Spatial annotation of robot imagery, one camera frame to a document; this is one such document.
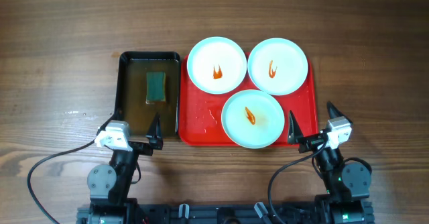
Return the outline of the green yellow sponge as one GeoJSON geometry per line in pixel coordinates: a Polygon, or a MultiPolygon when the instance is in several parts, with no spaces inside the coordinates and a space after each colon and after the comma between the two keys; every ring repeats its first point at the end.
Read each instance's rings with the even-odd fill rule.
{"type": "Polygon", "coordinates": [[[166,102],[166,73],[147,73],[146,103],[166,102]]]}

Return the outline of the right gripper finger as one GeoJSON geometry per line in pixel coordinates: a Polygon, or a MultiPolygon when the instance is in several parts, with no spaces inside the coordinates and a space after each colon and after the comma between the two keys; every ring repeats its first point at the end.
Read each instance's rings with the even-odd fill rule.
{"type": "Polygon", "coordinates": [[[289,111],[288,121],[289,121],[288,143],[289,144],[301,143],[302,140],[304,139],[304,135],[292,111],[289,111]]]}
{"type": "Polygon", "coordinates": [[[331,119],[337,118],[337,117],[344,117],[347,119],[350,123],[352,123],[352,120],[349,119],[344,113],[339,111],[334,104],[331,101],[328,101],[326,104],[328,115],[331,119]]]}

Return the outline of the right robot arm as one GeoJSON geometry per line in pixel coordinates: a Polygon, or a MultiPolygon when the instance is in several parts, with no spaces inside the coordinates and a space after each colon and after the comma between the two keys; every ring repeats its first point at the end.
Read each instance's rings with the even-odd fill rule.
{"type": "Polygon", "coordinates": [[[374,223],[369,198],[372,168],[360,158],[343,158],[339,146],[351,136],[353,122],[331,102],[329,120],[319,133],[305,136],[292,112],[289,113],[288,143],[298,144],[300,153],[312,152],[312,161],[326,194],[315,196],[314,223],[374,223]]]}

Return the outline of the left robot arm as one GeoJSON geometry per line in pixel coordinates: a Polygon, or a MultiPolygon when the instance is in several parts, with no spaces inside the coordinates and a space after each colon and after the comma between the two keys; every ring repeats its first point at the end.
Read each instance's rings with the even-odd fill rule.
{"type": "Polygon", "coordinates": [[[131,141],[129,124],[116,116],[99,128],[97,147],[109,148],[113,155],[108,164],[98,165],[89,172],[90,206],[86,211],[78,211],[77,223],[147,223],[144,211],[128,193],[134,183],[134,172],[139,170],[138,157],[152,156],[154,150],[163,148],[160,121],[160,114],[156,113],[146,133],[146,142],[131,141]]]}

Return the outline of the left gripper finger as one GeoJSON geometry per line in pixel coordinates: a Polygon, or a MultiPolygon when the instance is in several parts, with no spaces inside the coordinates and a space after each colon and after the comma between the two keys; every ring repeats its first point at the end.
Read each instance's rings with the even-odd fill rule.
{"type": "Polygon", "coordinates": [[[108,120],[106,121],[106,124],[108,124],[110,121],[118,120],[118,118],[119,118],[119,113],[115,112],[114,114],[112,114],[112,116],[110,116],[110,118],[108,118],[108,120]]]}
{"type": "Polygon", "coordinates": [[[162,142],[163,137],[161,133],[160,114],[156,113],[155,117],[146,133],[146,138],[150,142],[162,142]]]}

